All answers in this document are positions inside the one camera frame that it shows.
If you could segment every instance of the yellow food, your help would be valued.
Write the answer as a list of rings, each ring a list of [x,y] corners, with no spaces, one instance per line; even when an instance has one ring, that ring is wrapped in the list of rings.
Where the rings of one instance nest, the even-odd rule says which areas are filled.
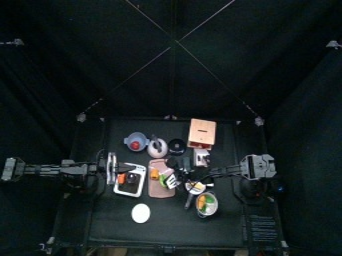
[[[152,180],[159,180],[159,171],[158,169],[152,169],[151,172],[150,172],[150,178]]]
[[[204,207],[206,205],[206,196],[202,195],[199,198],[198,198],[198,209],[202,210],[202,208]]]

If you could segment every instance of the cardboard box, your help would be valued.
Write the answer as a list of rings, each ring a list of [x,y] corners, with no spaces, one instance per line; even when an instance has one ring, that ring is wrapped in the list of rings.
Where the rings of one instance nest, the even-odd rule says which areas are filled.
[[[215,144],[215,132],[216,122],[192,118],[187,146],[211,150],[211,147]]]

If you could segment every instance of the white plate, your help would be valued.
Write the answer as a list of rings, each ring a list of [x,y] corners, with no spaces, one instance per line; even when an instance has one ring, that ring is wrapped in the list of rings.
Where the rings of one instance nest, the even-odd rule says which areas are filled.
[[[150,219],[151,210],[146,204],[138,204],[132,209],[132,219],[136,223],[144,223]]]

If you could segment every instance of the black mat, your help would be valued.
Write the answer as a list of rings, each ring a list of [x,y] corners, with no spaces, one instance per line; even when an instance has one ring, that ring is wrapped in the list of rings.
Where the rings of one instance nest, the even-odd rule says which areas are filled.
[[[190,122],[115,120],[108,126],[107,149],[116,152],[119,162],[148,165],[151,159],[146,151],[134,153],[123,144],[123,138],[139,131],[148,137],[155,134],[167,142],[174,138],[187,141]],[[211,151],[211,165],[235,164],[236,148],[232,123],[220,123],[216,128],[216,142]],[[107,187],[106,194],[96,203],[92,216],[90,240],[102,243],[171,244],[195,247],[240,247],[240,204],[232,196],[228,179],[215,181],[214,192],[219,201],[216,214],[206,219],[196,215],[195,206],[186,211],[187,193],[176,191],[168,199],[148,196],[147,179],[139,198],[114,194]],[[136,224],[131,210],[138,203],[151,209],[147,223]]]

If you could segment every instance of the black table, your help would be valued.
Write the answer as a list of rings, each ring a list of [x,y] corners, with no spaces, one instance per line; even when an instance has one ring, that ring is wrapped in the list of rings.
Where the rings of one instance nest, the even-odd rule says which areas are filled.
[[[210,152],[212,167],[235,165],[247,154],[266,152],[262,127],[252,122],[216,123],[216,140]],[[123,139],[139,131],[148,137],[155,134],[167,142],[174,138],[187,142],[188,129],[190,120],[87,120],[79,126],[71,159],[94,161],[96,152],[104,148],[116,153],[119,162],[147,167],[152,158],[146,151],[131,152]],[[192,158],[192,149],[188,148],[183,156]],[[151,198],[147,179],[148,176],[139,198],[118,195],[112,186],[106,186],[106,192],[95,202],[81,195],[64,199],[56,221],[56,244],[79,246],[87,241],[88,246],[214,249],[246,246],[242,203],[234,196],[230,178],[215,179],[212,191],[219,209],[214,216],[204,219],[198,217],[194,204],[184,210],[186,191],[176,190],[171,198]],[[138,203],[147,204],[151,209],[151,217],[143,224],[135,223],[131,218],[131,210]]]

